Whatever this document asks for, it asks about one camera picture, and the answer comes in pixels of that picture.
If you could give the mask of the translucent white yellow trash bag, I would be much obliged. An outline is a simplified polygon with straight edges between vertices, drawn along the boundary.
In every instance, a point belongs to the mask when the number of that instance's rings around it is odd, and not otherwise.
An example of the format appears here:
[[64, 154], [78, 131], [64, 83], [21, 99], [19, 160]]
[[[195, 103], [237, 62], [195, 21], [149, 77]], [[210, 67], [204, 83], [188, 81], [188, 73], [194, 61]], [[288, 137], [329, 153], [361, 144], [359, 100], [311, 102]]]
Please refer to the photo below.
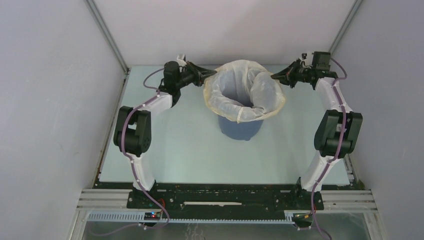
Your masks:
[[248, 123], [275, 116], [287, 97], [272, 73], [252, 60], [235, 60], [215, 69], [203, 87], [206, 106], [229, 121]]

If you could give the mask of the blue plastic trash bin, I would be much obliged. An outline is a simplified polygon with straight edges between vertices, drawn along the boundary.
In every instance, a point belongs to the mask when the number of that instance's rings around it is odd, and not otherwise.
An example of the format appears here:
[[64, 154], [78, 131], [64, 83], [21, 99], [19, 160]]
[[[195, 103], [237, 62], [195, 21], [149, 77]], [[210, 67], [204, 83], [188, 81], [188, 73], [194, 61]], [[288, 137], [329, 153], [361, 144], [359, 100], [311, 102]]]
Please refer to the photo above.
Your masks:
[[218, 125], [221, 132], [227, 137], [238, 141], [249, 141], [262, 127], [263, 120], [237, 123], [223, 116], [218, 116]]

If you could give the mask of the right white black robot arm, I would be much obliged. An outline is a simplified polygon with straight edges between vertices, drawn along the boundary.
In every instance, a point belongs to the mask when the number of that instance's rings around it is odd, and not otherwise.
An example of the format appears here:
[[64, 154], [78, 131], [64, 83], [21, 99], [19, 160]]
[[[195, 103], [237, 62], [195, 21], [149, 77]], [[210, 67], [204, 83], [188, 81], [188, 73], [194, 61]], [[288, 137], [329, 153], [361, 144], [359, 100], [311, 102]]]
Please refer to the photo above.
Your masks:
[[316, 154], [299, 179], [302, 189], [290, 196], [291, 204], [297, 209], [310, 204], [308, 192], [319, 192], [334, 165], [354, 151], [363, 122], [362, 114], [349, 107], [340, 89], [340, 81], [347, 78], [347, 73], [338, 76], [331, 70], [332, 63], [339, 64], [329, 52], [304, 53], [288, 67], [271, 75], [272, 79], [292, 89], [297, 83], [310, 84], [325, 109], [314, 135]]

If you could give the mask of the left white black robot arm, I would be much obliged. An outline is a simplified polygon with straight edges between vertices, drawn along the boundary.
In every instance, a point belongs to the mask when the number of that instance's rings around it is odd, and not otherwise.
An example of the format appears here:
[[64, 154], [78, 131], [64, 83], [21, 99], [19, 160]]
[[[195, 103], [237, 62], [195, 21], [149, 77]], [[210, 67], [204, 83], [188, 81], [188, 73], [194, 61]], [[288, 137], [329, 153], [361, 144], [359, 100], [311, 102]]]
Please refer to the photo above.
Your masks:
[[158, 202], [158, 194], [151, 190], [156, 180], [143, 160], [152, 142], [153, 118], [177, 104], [182, 88], [190, 84], [201, 87], [207, 78], [217, 73], [183, 60], [166, 62], [160, 72], [163, 78], [154, 88], [153, 97], [137, 107], [119, 108], [113, 135], [114, 145], [130, 161], [134, 187], [142, 191], [138, 201], [145, 208], [153, 208]]

